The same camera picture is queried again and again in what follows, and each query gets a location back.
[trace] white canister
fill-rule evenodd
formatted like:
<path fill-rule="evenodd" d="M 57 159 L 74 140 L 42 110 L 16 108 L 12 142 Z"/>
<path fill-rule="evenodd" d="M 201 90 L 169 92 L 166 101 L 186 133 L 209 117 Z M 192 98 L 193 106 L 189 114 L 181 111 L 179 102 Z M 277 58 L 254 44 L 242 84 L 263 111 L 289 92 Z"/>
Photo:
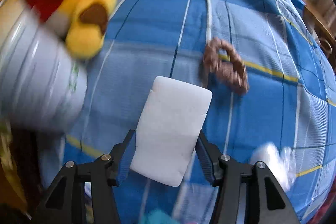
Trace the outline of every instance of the white canister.
<path fill-rule="evenodd" d="M 85 68 L 24 0 L 0 4 L 0 111 L 15 126 L 64 131 L 78 116 Z"/>

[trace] blue checkered bedsheet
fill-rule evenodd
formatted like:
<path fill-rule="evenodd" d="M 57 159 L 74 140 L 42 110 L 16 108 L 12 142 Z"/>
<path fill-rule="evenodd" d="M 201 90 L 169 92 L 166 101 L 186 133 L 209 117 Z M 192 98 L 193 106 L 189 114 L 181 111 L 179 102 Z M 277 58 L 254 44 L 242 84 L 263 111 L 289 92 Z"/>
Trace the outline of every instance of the blue checkered bedsheet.
<path fill-rule="evenodd" d="M 87 63 L 87 95 L 68 132 L 64 161 L 82 163 L 109 152 L 136 128 L 155 77 L 171 76 L 212 91 L 203 129 L 224 153 L 248 162 L 265 142 L 295 149 L 297 179 L 287 194 L 306 223 L 335 176 L 336 82 L 301 19 L 303 3 L 292 1 L 119 0 L 103 49 Z M 211 37 L 232 43 L 244 60 L 245 96 L 202 73 Z M 59 168 L 48 153 L 41 154 L 45 185 Z M 180 223 L 208 223 L 217 190 L 194 157 L 180 187 L 130 172 L 114 191 L 122 223 L 158 208 Z"/>

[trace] brown pretzel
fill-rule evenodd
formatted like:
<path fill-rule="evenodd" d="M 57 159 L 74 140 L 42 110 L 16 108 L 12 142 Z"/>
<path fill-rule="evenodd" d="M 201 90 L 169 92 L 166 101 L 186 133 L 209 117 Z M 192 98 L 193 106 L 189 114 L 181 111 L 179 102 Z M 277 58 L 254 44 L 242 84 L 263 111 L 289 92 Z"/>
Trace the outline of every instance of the brown pretzel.
<path fill-rule="evenodd" d="M 222 61 L 219 49 L 227 52 L 230 62 Z M 237 94 L 247 93 L 249 85 L 245 65 L 230 43 L 223 39 L 220 40 L 218 37 L 213 38 L 205 47 L 203 64 Z"/>

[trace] white fabric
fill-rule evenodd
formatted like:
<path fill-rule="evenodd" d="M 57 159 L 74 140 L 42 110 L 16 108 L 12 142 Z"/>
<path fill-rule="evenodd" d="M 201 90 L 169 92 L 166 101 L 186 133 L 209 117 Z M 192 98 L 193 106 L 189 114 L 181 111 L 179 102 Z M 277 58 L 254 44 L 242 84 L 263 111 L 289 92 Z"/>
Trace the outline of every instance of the white fabric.
<path fill-rule="evenodd" d="M 158 76 L 136 129 L 131 169 L 177 187 L 191 160 L 212 92 Z"/>
<path fill-rule="evenodd" d="M 263 161 L 271 170 L 282 189 L 287 192 L 296 179 L 296 161 L 294 151 L 286 146 L 281 150 L 281 155 L 274 143 L 261 145 L 250 158 L 250 164 Z"/>
<path fill-rule="evenodd" d="M 44 25 L 55 32 L 61 39 L 65 39 L 70 28 L 70 18 L 60 11 L 55 11 Z"/>

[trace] white foam block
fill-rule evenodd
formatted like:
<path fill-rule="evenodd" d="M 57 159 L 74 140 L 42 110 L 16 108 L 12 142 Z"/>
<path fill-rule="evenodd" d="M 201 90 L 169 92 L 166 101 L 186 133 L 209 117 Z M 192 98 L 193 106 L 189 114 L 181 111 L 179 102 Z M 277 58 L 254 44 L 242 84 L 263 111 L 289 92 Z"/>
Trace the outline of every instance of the white foam block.
<path fill-rule="evenodd" d="M 136 128 L 131 169 L 177 187 L 191 160 L 212 92 L 158 76 Z"/>

